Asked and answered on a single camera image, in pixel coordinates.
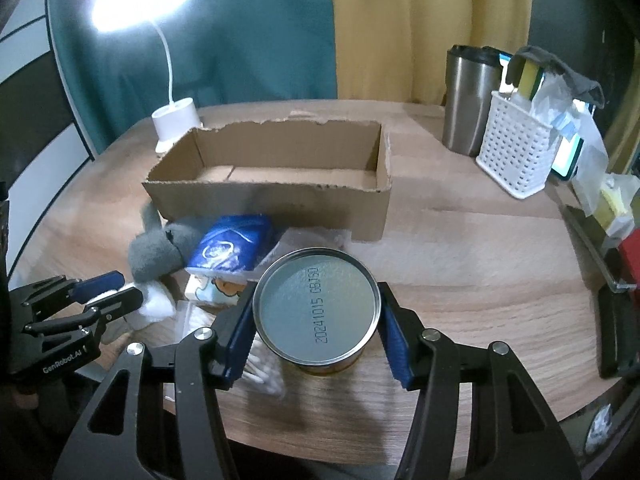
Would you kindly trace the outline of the grey plush toy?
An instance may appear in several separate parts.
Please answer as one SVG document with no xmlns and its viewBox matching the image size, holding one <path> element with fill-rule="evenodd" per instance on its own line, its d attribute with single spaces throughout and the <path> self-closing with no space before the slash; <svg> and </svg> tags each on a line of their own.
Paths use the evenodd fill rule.
<svg viewBox="0 0 640 480">
<path fill-rule="evenodd" d="M 143 232 L 128 247 L 131 275 L 138 283 L 184 269 L 213 224 L 212 219 L 192 216 L 164 223 L 151 202 L 142 207 L 141 220 Z"/>
</svg>

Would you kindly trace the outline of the cartoon tissue pack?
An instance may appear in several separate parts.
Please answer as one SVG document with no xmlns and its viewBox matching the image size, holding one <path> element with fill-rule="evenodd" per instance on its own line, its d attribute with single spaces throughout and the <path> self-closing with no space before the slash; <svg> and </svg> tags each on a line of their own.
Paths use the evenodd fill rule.
<svg viewBox="0 0 640 480">
<path fill-rule="evenodd" d="M 186 282 L 184 296 L 201 308 L 225 309 L 235 306 L 245 284 L 227 282 L 221 278 L 191 275 Z"/>
</svg>

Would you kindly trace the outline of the blue tissue pack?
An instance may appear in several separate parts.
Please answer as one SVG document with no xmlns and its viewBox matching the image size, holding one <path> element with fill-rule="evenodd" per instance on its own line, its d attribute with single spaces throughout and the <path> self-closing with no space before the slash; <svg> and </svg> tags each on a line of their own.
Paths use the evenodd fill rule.
<svg viewBox="0 0 640 480">
<path fill-rule="evenodd" d="M 264 214 L 220 217 L 196 245 L 186 270 L 196 276 L 246 283 L 272 247 L 274 229 Z"/>
</svg>

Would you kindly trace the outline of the silver tin can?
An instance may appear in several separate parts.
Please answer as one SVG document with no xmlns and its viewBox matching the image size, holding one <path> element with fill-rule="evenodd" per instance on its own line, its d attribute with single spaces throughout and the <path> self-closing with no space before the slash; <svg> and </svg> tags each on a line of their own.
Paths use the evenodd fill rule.
<svg viewBox="0 0 640 480">
<path fill-rule="evenodd" d="M 369 270 L 338 249 L 297 249 L 273 263 L 252 299 L 257 333 L 280 359 L 311 375 L 357 361 L 382 314 Z"/>
</svg>

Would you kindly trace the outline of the clear snack bag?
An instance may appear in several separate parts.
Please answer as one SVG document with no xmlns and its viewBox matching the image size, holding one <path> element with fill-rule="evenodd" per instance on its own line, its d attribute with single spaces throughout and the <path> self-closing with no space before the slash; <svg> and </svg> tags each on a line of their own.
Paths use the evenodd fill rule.
<svg viewBox="0 0 640 480">
<path fill-rule="evenodd" d="M 288 228 L 277 239 L 276 244 L 257 266 L 248 274 L 250 281 L 258 281 L 273 263 L 290 252 L 299 249 L 324 247 L 343 249 L 352 238 L 349 230 L 326 228 Z"/>
</svg>

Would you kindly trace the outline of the black flat device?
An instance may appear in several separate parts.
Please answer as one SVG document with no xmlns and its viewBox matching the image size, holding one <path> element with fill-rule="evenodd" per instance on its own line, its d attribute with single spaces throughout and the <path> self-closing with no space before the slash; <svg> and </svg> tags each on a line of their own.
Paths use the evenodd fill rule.
<svg viewBox="0 0 640 480">
<path fill-rule="evenodd" d="M 602 378 L 639 373 L 639 308 L 630 292 L 598 292 L 599 373 Z"/>
</svg>

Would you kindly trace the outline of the brown cardboard box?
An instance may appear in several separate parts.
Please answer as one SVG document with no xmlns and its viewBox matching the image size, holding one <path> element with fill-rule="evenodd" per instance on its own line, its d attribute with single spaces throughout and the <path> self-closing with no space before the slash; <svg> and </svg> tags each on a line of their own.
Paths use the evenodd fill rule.
<svg viewBox="0 0 640 480">
<path fill-rule="evenodd" d="M 270 120 L 192 129 L 142 183 L 167 220 L 265 214 L 282 228 L 347 230 L 376 242 L 392 178 L 378 122 Z"/>
</svg>

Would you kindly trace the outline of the red box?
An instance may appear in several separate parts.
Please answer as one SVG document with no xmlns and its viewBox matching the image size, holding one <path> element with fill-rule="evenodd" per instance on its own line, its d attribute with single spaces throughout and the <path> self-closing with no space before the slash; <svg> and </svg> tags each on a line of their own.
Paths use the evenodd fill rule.
<svg viewBox="0 0 640 480">
<path fill-rule="evenodd" d="M 640 240 L 635 235 L 629 235 L 617 250 L 620 254 L 620 277 L 626 283 L 639 285 Z"/>
</svg>

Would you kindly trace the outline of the clear plastic bags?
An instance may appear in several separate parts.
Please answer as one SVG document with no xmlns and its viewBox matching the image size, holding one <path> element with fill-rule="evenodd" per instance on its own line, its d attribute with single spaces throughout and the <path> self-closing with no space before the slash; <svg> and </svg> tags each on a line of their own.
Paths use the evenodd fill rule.
<svg viewBox="0 0 640 480">
<path fill-rule="evenodd" d="M 578 110 L 561 75 L 544 76 L 533 97 L 533 116 L 552 125 L 552 134 L 578 136 L 582 149 L 570 178 L 584 215 L 596 220 L 607 236 L 624 240 L 636 228 L 632 201 L 639 193 L 639 178 L 608 171 L 608 153 L 590 113 Z"/>
</svg>

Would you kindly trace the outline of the white perforated basket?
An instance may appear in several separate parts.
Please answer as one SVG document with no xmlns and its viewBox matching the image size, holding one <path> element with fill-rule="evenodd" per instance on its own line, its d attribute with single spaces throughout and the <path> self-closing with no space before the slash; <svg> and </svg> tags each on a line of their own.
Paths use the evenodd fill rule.
<svg viewBox="0 0 640 480">
<path fill-rule="evenodd" d="M 498 91 L 491 102 L 477 166 L 518 200 L 544 189 L 560 135 Z"/>
</svg>

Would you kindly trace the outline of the teal framed tablet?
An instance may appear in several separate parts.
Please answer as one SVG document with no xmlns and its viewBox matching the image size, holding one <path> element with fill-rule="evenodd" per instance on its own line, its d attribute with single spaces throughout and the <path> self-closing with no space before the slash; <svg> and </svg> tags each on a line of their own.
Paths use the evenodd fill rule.
<svg viewBox="0 0 640 480">
<path fill-rule="evenodd" d="M 508 73 L 509 63 L 511 62 L 512 55 L 508 52 L 499 52 L 499 61 L 502 67 L 501 82 L 499 92 L 512 96 L 512 94 L 518 92 L 518 88 L 513 84 L 506 82 L 506 74 Z M 544 70 L 538 68 L 534 76 L 533 88 L 529 92 L 529 99 L 533 99 L 537 91 L 544 84 Z M 559 151 L 555 155 L 554 162 L 551 167 L 551 174 L 553 177 L 562 181 L 568 181 L 574 176 L 577 169 L 577 162 L 580 152 L 582 151 L 582 144 L 584 141 L 577 133 L 570 139 L 564 138 L 559 145 Z"/>
</svg>

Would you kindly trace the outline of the teal curtain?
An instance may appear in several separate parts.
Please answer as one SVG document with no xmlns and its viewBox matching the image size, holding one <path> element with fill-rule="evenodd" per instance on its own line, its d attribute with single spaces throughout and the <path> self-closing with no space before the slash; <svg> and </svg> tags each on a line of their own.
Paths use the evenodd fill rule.
<svg viewBox="0 0 640 480">
<path fill-rule="evenodd" d="M 93 0 L 47 0 L 67 95 L 98 151 L 166 103 L 160 40 L 147 24 L 101 34 Z M 332 0 L 188 0 L 160 21 L 175 97 L 199 107 L 333 99 L 337 95 Z"/>
</svg>

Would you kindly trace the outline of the white desk lamp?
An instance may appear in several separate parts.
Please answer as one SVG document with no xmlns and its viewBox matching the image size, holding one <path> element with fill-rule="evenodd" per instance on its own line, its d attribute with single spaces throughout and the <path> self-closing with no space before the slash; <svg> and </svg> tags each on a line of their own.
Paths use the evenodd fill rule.
<svg viewBox="0 0 640 480">
<path fill-rule="evenodd" d="M 166 103 L 151 114 L 156 134 L 155 154 L 164 156 L 191 129 L 202 122 L 194 99 L 175 97 L 174 63 L 160 21 L 180 10 L 188 0 L 93 0 L 90 18 L 101 34 L 123 32 L 147 24 L 160 40 L 166 66 Z"/>
</svg>

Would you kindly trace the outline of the dark grey cloth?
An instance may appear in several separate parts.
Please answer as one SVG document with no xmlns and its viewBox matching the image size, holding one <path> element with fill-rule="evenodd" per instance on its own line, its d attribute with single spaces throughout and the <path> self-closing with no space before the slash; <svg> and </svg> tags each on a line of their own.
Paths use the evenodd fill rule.
<svg viewBox="0 0 640 480">
<path fill-rule="evenodd" d="M 576 72 L 557 55 L 541 47 L 525 46 L 514 53 L 506 73 L 508 84 L 515 84 L 515 78 L 521 75 L 526 61 L 535 63 L 547 73 L 561 76 L 574 99 L 593 105 L 599 110 L 605 107 L 605 95 L 602 86 L 596 80 Z"/>
</svg>

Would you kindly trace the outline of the yellow green sponge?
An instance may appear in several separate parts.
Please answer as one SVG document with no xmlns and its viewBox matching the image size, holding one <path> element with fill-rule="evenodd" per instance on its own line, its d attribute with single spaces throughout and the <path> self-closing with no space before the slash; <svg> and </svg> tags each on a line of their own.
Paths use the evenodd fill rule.
<svg viewBox="0 0 640 480">
<path fill-rule="evenodd" d="M 518 93 L 523 98 L 531 101 L 543 80 L 544 69 L 536 62 L 524 58 L 521 77 L 518 82 Z"/>
</svg>

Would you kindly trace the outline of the stainless steel tumbler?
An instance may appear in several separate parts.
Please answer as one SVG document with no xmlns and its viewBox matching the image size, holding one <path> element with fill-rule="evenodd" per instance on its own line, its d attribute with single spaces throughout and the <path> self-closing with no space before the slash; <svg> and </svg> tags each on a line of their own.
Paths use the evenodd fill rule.
<svg viewBox="0 0 640 480">
<path fill-rule="evenodd" d="M 447 52 L 442 144 L 449 151 L 480 154 L 492 92 L 500 87 L 500 52 L 493 47 L 455 44 Z"/>
</svg>

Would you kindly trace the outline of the yellow curtain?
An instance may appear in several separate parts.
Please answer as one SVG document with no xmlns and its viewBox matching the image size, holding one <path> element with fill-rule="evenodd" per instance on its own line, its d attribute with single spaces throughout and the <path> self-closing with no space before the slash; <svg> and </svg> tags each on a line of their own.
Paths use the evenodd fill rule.
<svg viewBox="0 0 640 480">
<path fill-rule="evenodd" d="M 455 44 L 514 52 L 533 0 L 332 0 L 342 100 L 438 104 Z"/>
</svg>

